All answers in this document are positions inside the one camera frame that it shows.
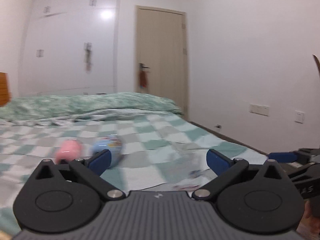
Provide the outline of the blue cartoon cup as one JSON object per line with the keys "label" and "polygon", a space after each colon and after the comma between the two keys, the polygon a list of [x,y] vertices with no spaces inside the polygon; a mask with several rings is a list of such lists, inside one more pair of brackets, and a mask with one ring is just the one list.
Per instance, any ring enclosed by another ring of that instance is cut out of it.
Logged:
{"label": "blue cartoon cup", "polygon": [[107,156],[108,168],[112,168],[119,162],[121,158],[121,152],[123,149],[123,143],[115,134],[108,135],[105,138],[99,139],[95,142],[91,148],[92,155],[96,155],[103,150],[108,150],[110,154]]}

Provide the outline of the pink cup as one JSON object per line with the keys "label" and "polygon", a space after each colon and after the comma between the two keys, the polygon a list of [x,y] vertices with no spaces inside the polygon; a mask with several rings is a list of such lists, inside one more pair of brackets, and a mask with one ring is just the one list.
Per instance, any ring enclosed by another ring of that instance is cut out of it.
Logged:
{"label": "pink cup", "polygon": [[61,147],[55,152],[55,163],[62,160],[72,161],[82,156],[82,143],[78,140],[65,140]]}

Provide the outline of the hanging ornament on wardrobe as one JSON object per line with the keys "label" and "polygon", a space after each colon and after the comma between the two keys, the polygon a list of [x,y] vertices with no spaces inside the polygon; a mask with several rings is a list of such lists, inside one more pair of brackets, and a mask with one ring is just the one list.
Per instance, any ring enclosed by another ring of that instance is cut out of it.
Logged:
{"label": "hanging ornament on wardrobe", "polygon": [[84,46],[86,71],[90,72],[92,68],[92,44],[87,42]]}

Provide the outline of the beige door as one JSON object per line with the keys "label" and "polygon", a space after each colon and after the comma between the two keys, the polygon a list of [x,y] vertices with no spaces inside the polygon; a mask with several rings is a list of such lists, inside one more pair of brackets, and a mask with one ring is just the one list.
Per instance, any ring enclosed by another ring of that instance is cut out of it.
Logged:
{"label": "beige door", "polygon": [[[188,119],[189,66],[186,13],[136,7],[136,91],[174,100]],[[148,87],[139,86],[139,64],[150,69]]]}

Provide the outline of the green floral duvet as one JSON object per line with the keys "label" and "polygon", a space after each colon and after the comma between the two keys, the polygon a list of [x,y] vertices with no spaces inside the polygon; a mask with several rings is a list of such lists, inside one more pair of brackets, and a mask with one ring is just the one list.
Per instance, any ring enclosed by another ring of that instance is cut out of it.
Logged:
{"label": "green floral duvet", "polygon": [[106,109],[140,109],[183,114],[173,100],[144,93],[105,95],[44,95],[14,98],[1,107],[5,121],[70,117]]}

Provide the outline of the white wall switch panel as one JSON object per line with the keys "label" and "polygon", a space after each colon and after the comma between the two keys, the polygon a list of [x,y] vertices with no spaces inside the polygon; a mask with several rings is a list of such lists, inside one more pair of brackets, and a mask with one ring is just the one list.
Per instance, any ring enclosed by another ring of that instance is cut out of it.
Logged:
{"label": "white wall switch panel", "polygon": [[249,112],[257,115],[269,116],[269,107],[250,104]]}

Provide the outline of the white wall socket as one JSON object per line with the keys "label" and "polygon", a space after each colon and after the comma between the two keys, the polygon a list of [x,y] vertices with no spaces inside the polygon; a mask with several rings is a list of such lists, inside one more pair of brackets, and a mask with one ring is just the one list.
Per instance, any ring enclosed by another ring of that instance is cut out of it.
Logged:
{"label": "white wall socket", "polygon": [[295,122],[303,124],[305,120],[305,113],[301,111],[295,111]]}

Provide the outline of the green checkered blanket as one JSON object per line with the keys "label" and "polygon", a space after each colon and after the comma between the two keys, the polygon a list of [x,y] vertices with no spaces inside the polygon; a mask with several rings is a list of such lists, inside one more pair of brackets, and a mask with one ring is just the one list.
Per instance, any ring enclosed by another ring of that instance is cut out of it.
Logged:
{"label": "green checkered blanket", "polygon": [[193,171],[210,170],[211,148],[233,158],[262,164],[266,157],[224,141],[174,114],[129,116],[121,120],[75,121],[63,126],[1,126],[1,231],[15,235],[20,228],[13,202],[28,177],[45,158],[52,159],[65,140],[78,140],[83,156],[99,139],[115,134],[123,143],[120,162],[102,178],[122,191],[173,191],[172,186]]}

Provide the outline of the wooden headboard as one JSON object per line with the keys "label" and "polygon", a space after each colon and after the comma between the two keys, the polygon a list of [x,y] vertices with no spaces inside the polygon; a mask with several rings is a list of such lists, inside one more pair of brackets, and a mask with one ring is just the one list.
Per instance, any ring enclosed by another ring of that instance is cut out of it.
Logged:
{"label": "wooden headboard", "polygon": [[3,107],[11,100],[7,73],[0,72],[0,107]]}

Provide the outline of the white wardrobe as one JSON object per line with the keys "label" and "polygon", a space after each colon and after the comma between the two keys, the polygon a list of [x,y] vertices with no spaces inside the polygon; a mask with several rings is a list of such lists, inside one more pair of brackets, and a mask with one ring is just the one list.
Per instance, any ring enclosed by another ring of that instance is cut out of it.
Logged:
{"label": "white wardrobe", "polygon": [[[19,70],[21,96],[117,90],[120,0],[34,0]],[[86,71],[85,43],[92,44]]]}

